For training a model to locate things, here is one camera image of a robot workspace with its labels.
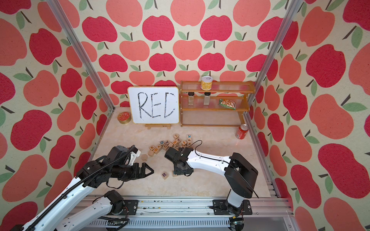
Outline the wooden block letter R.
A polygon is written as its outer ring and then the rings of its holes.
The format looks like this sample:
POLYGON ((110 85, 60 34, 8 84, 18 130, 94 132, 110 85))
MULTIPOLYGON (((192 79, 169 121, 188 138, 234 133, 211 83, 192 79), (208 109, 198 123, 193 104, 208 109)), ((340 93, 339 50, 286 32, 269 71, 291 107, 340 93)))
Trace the wooden block letter R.
POLYGON ((168 174, 167 172, 163 172, 163 173, 161 174, 161 176, 162 176, 162 178, 163 178, 164 180, 166 180, 166 179, 169 177, 169 174, 168 174))

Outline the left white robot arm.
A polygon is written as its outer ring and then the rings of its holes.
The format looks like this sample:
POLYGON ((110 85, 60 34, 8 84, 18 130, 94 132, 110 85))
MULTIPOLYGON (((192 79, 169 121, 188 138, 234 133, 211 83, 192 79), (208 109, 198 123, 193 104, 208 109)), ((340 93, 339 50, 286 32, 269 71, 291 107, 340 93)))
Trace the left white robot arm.
POLYGON ((120 215, 125 226, 128 222, 129 207, 123 197, 113 187, 99 197, 89 207, 73 216, 68 214, 87 195, 101 184, 108 184, 110 179, 122 183, 144 179, 154 173, 154 169, 146 163, 136 163, 135 159, 141 152, 132 145, 130 148, 115 146, 110 152, 94 161, 85 164, 69 185, 40 214, 25 224, 17 224, 13 231, 77 231, 95 219, 107 220, 108 214, 120 215))

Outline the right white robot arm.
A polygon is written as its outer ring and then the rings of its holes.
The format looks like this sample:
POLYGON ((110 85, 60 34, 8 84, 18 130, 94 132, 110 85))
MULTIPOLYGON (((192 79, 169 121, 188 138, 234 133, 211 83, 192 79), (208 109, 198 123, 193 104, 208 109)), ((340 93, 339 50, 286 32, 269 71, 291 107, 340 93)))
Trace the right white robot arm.
POLYGON ((175 175, 191 176, 195 169, 203 169, 226 178, 230 192, 226 202, 218 209, 232 215, 241 215, 244 200, 255 193, 258 170, 241 154, 214 156, 202 153, 196 147, 183 147, 178 150, 170 147, 164 157, 173 163, 175 175))

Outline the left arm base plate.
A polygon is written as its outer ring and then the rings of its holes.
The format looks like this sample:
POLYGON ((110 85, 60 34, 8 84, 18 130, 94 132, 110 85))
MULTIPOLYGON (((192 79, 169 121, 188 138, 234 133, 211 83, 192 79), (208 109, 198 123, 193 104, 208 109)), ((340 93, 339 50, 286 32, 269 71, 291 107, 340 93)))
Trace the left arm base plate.
POLYGON ((111 213, 113 215, 133 216, 136 215, 138 208, 138 200, 123 200, 118 201, 113 207, 111 213))

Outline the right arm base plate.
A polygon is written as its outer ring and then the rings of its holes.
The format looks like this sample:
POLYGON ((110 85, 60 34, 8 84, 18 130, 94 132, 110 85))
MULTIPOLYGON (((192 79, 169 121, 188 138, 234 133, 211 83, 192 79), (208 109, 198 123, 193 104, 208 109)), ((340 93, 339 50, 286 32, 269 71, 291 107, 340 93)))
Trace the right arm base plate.
POLYGON ((235 207, 226 200, 213 200, 213 204, 209 208, 214 211, 215 215, 239 216, 253 214, 249 200, 243 200, 240 207, 235 207))

